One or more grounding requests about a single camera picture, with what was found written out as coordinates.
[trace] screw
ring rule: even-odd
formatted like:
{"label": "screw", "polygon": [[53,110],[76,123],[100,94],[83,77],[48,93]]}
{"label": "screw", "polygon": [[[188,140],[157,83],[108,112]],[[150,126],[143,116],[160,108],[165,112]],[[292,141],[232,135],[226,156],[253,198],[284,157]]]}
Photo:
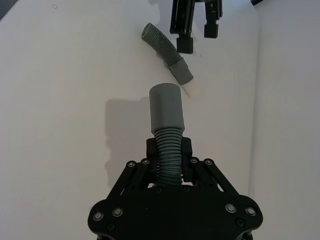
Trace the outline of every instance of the screw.
{"label": "screw", "polygon": [[212,161],[211,160],[205,160],[205,164],[207,164],[207,165],[211,165],[212,164]]}
{"label": "screw", "polygon": [[252,217],[257,215],[256,210],[254,210],[252,207],[247,207],[245,212]]}
{"label": "screw", "polygon": [[112,215],[115,217],[120,217],[123,213],[124,211],[120,207],[117,207],[113,210]]}
{"label": "screw", "polygon": [[104,217],[104,213],[101,212],[101,211],[97,211],[97,212],[93,215],[93,220],[95,220],[95,221],[100,221],[103,217]]}
{"label": "screw", "polygon": [[134,166],[135,166],[135,163],[134,163],[134,162],[131,161],[131,162],[128,163],[128,167],[129,167],[129,168],[132,168],[132,167],[134,167]]}
{"label": "screw", "polygon": [[225,210],[227,210],[231,214],[234,214],[237,211],[236,207],[231,203],[225,205]]}
{"label": "screw", "polygon": [[184,186],[183,187],[183,191],[185,191],[186,193],[190,192],[190,187]]}
{"label": "screw", "polygon": [[155,192],[156,192],[157,194],[161,193],[161,192],[162,192],[162,188],[161,188],[161,187],[156,187],[156,188],[155,188]]}
{"label": "screw", "polygon": [[115,228],[116,228],[116,225],[112,222],[106,226],[106,229],[108,229],[109,231],[112,231]]}
{"label": "screw", "polygon": [[241,218],[237,219],[235,223],[240,227],[243,228],[245,226],[245,221],[243,221]]}

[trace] gray hose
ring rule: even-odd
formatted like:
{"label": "gray hose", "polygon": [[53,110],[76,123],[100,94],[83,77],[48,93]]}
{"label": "gray hose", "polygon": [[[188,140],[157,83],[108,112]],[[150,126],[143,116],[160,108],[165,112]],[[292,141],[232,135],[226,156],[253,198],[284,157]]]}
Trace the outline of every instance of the gray hose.
{"label": "gray hose", "polygon": [[152,23],[148,23],[145,26],[141,38],[161,55],[180,85],[184,85],[194,78],[189,71],[187,63],[177,52],[175,46]]}
{"label": "gray hose", "polygon": [[180,185],[182,135],[185,130],[180,88],[163,83],[150,89],[151,132],[157,159],[157,185]]}

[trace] gray plastic tube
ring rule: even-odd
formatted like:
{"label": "gray plastic tube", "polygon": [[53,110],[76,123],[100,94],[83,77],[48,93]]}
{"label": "gray plastic tube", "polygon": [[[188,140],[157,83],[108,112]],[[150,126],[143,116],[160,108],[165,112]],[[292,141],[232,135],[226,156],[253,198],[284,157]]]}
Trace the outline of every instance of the gray plastic tube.
{"label": "gray plastic tube", "polygon": [[141,38],[161,55],[180,85],[185,85],[194,78],[175,46],[152,23],[145,26]]}
{"label": "gray plastic tube", "polygon": [[157,185],[180,185],[182,135],[185,130],[180,88],[172,83],[149,91],[151,132],[157,145]]}

